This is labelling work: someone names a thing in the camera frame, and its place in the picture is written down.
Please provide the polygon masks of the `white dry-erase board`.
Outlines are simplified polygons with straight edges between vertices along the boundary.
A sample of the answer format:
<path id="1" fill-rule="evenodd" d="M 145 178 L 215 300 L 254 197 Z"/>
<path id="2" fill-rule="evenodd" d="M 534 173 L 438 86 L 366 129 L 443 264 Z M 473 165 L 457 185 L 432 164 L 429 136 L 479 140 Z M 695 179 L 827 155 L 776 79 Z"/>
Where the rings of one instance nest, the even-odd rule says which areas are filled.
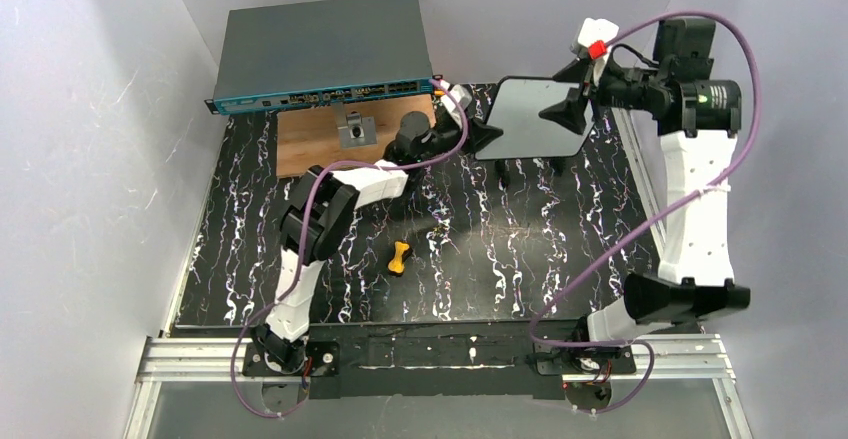
<path id="1" fill-rule="evenodd" d="M 555 122 L 543 119 L 539 112 L 564 100 L 572 83 L 555 82 L 536 76 L 506 76 L 496 85 L 485 119 L 485 131 L 499 129 L 502 134 L 475 147 L 481 161 L 572 157 L 578 154 L 594 126 L 594 113 L 585 105 L 578 118 L 585 128 L 578 134 Z"/>

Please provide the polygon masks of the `yellow whiteboard eraser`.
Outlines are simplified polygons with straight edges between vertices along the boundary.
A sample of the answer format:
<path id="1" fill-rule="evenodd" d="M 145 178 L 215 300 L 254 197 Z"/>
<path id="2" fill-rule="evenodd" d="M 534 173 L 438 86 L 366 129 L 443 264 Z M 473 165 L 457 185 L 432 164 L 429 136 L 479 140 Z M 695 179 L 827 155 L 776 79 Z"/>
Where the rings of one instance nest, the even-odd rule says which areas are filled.
<path id="1" fill-rule="evenodd" d="M 387 272 L 393 276 L 402 276 L 406 269 L 406 260 L 412 252 L 412 246 L 404 241 L 393 243 L 392 254 L 387 263 Z"/>

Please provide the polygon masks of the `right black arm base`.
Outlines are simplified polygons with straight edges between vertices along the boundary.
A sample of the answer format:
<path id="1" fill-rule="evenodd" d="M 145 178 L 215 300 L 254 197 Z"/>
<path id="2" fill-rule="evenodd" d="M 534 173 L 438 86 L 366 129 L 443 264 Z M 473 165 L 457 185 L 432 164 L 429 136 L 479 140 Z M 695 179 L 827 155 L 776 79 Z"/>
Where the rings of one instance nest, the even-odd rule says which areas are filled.
<path id="1" fill-rule="evenodd" d="M 624 398 L 613 398 L 613 374 L 635 371 L 634 339 L 594 337 L 588 315 L 572 321 L 572 328 L 563 339 L 538 334 L 538 328 L 545 323 L 538 319 L 529 323 L 528 336 L 533 352 L 528 355 L 527 362 L 541 375 L 577 373 L 583 377 L 563 383 L 573 412 L 596 417 L 616 411 L 627 405 L 644 386 L 639 382 Z"/>

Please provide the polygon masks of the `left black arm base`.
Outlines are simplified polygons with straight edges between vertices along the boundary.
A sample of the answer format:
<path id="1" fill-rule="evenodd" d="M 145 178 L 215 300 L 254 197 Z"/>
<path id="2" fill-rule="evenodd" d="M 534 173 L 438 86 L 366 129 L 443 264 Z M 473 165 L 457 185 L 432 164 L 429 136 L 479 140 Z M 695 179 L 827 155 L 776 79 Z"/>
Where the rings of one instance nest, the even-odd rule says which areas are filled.
<path id="1" fill-rule="evenodd" d="M 299 340 L 281 350 L 250 343 L 237 364 L 245 377 L 332 377 L 339 373 L 339 360 L 338 343 Z"/>

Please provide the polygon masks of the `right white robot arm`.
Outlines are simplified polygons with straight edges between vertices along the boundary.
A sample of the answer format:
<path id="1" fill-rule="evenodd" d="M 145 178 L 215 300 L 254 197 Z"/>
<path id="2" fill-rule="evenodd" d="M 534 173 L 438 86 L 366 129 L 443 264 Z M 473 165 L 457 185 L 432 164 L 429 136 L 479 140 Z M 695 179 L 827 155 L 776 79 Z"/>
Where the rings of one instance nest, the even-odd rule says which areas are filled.
<path id="1" fill-rule="evenodd" d="M 569 91 L 540 112 L 575 133 L 585 130 L 586 110 L 647 112 L 666 171 L 667 206 L 655 215 L 665 228 L 658 270 L 629 274 L 619 299 L 578 321 L 567 348 L 621 347 L 659 329 L 745 310 L 751 302 L 750 290 L 735 280 L 727 239 L 729 178 L 750 152 L 737 142 L 742 92 L 735 81 L 711 76 L 715 32 L 728 20 L 682 11 L 652 24 L 651 57 L 625 68 L 613 55 L 626 31 L 586 19 L 571 45 L 573 61 L 555 75 Z"/>

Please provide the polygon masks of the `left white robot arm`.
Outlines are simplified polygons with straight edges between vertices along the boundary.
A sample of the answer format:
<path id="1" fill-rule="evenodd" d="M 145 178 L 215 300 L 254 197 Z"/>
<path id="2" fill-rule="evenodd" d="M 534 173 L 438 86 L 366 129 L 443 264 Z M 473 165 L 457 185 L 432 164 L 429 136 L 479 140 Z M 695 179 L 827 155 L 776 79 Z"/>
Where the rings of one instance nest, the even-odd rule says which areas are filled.
<path id="1" fill-rule="evenodd" d="M 414 111 L 401 119 L 377 162 L 339 161 L 304 173 L 283 207 L 282 265 L 274 303 L 264 321 L 250 330 L 259 354 L 284 374 L 304 368 L 317 279 L 357 209 L 402 196 L 420 168 L 464 146 L 476 152 L 503 134 L 476 118 L 447 115 L 432 123 L 427 114 Z"/>

